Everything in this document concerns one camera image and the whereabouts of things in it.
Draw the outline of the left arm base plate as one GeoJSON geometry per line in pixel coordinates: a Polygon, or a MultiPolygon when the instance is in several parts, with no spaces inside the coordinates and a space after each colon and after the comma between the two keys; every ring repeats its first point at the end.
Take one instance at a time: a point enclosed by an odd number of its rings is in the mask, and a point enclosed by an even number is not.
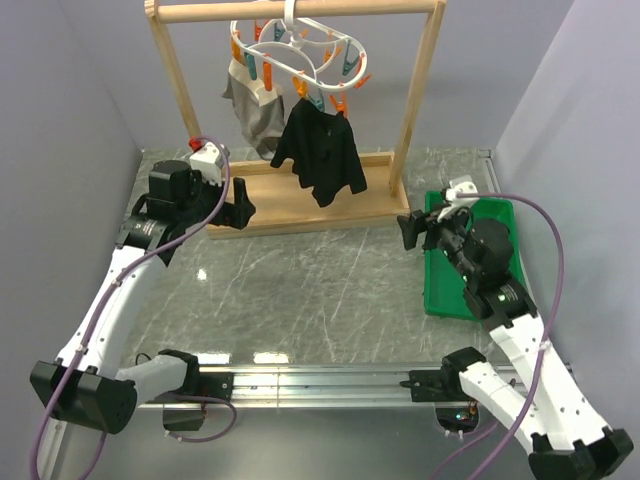
{"type": "Polygon", "coordinates": [[[201,374],[196,385],[186,392],[167,392],[156,396],[150,403],[194,401],[195,397],[231,400],[234,374],[225,371],[201,374]]]}

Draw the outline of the orange clothes peg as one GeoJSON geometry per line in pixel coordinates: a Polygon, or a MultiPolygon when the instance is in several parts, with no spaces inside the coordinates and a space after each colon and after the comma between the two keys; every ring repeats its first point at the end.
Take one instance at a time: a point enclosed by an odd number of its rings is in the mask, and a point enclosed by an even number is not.
{"type": "Polygon", "coordinates": [[[293,77],[292,83],[298,96],[301,99],[307,99],[309,95],[308,83],[300,77],[293,77]]]}
{"type": "Polygon", "coordinates": [[[330,95],[329,100],[337,114],[342,114],[344,117],[348,116],[348,102],[344,91],[339,95],[330,95]]]}

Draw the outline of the black underwear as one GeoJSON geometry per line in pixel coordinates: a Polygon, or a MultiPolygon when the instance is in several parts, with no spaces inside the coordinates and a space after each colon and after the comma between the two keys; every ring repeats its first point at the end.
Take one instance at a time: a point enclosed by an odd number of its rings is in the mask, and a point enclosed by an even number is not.
{"type": "Polygon", "coordinates": [[[307,99],[292,108],[270,166],[279,168],[287,159],[300,187],[309,188],[321,208],[345,187],[353,195],[368,188],[348,119],[322,112],[307,99]]]}

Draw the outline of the white plastic clip hanger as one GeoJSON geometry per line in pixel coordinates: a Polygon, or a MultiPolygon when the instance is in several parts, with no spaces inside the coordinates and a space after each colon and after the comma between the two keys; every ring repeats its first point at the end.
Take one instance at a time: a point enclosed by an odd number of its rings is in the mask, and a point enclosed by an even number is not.
{"type": "Polygon", "coordinates": [[[240,22],[230,22],[232,58],[249,69],[252,80],[263,81],[262,63],[275,71],[300,77],[322,93],[340,94],[362,88],[372,77],[369,57],[354,37],[296,12],[286,1],[281,18],[255,20],[250,38],[242,36],[240,22]]]}

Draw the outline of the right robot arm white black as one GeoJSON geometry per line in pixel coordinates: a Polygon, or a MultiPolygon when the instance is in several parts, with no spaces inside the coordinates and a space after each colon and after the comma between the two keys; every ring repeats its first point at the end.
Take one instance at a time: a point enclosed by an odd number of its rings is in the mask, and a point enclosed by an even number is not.
{"type": "Polygon", "coordinates": [[[420,234],[424,250],[440,250],[464,282],[469,310],[506,354],[523,385],[520,394],[468,347],[443,359],[442,391],[482,404],[515,439],[537,479],[603,479],[634,449],[628,433],[612,428],[591,406],[545,333],[545,320],[524,285],[512,275],[510,231],[466,208],[442,207],[401,215],[403,244],[420,234]]]}

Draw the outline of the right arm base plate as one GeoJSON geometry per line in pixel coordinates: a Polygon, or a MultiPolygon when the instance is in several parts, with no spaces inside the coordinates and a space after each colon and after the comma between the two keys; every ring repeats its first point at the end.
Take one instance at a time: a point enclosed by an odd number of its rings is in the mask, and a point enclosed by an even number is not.
{"type": "Polygon", "coordinates": [[[471,396],[461,387],[457,371],[411,370],[409,378],[400,382],[400,386],[410,390],[414,403],[468,402],[471,396]]]}

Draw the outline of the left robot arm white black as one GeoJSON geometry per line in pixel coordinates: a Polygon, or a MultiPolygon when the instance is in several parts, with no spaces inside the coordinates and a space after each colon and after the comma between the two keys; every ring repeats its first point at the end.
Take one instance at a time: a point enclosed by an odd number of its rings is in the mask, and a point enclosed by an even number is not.
{"type": "Polygon", "coordinates": [[[53,362],[39,361],[30,382],[56,419],[121,432],[137,406],[170,393],[180,402],[202,388],[196,356],[160,351],[122,369],[120,359],[145,296],[175,251],[207,225],[245,228],[255,208],[225,156],[154,164],[148,190],[120,227],[111,264],[81,325],[53,362]]]}

